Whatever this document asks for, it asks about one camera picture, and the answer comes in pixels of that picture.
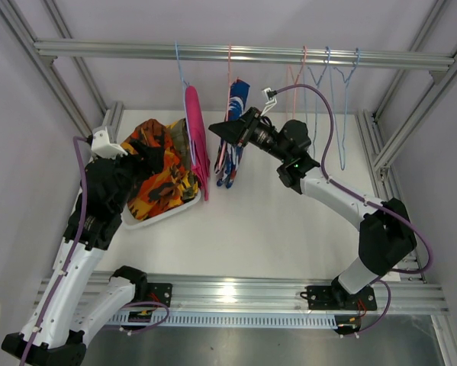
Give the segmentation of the pink hanger of orange trousers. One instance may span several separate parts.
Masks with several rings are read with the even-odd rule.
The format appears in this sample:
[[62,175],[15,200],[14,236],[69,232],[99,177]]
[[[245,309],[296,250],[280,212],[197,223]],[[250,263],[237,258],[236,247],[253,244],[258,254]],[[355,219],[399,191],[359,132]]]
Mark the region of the pink hanger of orange trousers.
[[[301,64],[300,68],[297,73],[293,72],[292,66],[287,66],[286,68],[286,82],[287,85],[289,85],[289,82],[292,81],[293,85],[298,84],[300,77],[304,74],[304,67],[306,66],[306,61],[307,61],[307,46],[304,45],[303,49],[303,56],[301,57]],[[297,104],[297,95],[298,92],[296,88],[292,89],[293,95],[292,95],[292,109],[291,109],[291,118],[295,118],[296,114],[296,104]]]

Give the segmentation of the blue hanger of camouflage trousers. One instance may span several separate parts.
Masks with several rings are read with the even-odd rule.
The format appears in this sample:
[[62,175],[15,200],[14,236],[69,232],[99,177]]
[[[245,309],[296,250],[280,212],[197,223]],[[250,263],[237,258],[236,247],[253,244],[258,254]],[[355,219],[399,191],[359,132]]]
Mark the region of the blue hanger of camouflage trousers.
[[[323,77],[325,76],[326,71],[328,70],[328,67],[329,67],[329,64],[330,64],[331,49],[330,49],[329,46],[325,47],[325,54],[327,55],[327,59],[324,62],[323,71],[319,74],[319,76],[315,76],[315,73],[313,72],[312,68],[310,66],[307,66],[307,70],[310,73],[311,79],[312,79],[312,81],[314,83],[314,87],[316,88],[316,90],[320,90],[321,82],[323,81]],[[319,111],[318,111],[319,102],[318,102],[318,100],[319,100],[319,96],[315,95],[315,98],[314,98],[314,128],[313,128],[313,139],[312,139],[312,141],[313,141],[313,145],[312,145],[313,156],[316,156],[316,152],[317,152],[316,145],[317,145],[318,116],[319,116]]]

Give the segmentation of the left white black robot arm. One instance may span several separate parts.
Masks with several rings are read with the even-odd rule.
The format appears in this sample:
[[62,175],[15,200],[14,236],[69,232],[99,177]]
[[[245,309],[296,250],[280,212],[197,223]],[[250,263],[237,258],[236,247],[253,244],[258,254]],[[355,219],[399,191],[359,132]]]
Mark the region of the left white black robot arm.
[[147,275],[122,266],[82,311],[76,307],[92,272],[122,223],[133,188],[163,170],[163,149],[133,142],[134,151],[89,163],[77,158],[81,191],[63,234],[57,267],[34,314],[20,332],[7,334],[2,350],[21,365],[79,365],[91,340],[119,310],[163,308],[150,298]]

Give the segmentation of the orange camouflage trousers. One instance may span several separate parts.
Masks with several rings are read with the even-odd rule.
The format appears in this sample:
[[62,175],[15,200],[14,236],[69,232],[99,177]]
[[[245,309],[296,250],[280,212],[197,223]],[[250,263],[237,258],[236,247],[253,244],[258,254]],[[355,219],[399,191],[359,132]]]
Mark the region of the orange camouflage trousers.
[[163,125],[156,119],[139,124],[121,144],[129,153],[140,147],[163,151],[163,169],[137,184],[127,203],[133,218],[149,220],[187,204],[199,192],[199,182],[191,170],[191,155],[184,118]]

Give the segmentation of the yellow grey camouflage trousers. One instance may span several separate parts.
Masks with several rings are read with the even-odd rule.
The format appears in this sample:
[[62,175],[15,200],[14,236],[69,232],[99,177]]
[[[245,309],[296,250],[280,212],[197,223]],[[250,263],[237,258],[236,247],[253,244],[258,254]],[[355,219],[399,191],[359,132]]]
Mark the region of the yellow grey camouflage trousers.
[[176,152],[186,170],[191,169],[191,151],[189,147],[186,119],[182,118],[166,126],[169,130]]

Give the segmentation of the blue white patterned trousers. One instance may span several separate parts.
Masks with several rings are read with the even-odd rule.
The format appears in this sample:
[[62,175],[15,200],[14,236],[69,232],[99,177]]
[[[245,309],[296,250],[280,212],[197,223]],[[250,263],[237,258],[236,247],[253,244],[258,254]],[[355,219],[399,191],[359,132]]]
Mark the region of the blue white patterned trousers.
[[[228,110],[226,119],[234,121],[242,116],[246,108],[250,85],[241,79],[236,79],[230,86]],[[243,148],[233,146],[225,140],[220,140],[217,159],[214,164],[214,173],[217,177],[217,186],[230,189],[237,176],[243,157]]]

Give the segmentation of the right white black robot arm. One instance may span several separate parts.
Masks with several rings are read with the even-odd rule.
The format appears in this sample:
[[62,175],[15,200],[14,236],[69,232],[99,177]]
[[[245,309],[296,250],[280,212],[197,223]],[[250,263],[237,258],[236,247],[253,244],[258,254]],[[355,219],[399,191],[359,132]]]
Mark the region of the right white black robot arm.
[[318,305],[351,307],[363,289],[415,250],[417,241],[404,204],[396,198],[381,201],[359,194],[333,180],[323,163],[307,151],[311,139],[305,123],[288,120],[277,130],[259,110],[250,108],[238,119],[215,123],[208,129],[230,145],[251,143],[275,157],[281,163],[277,173],[285,187],[321,202],[358,230],[356,259],[332,280]]

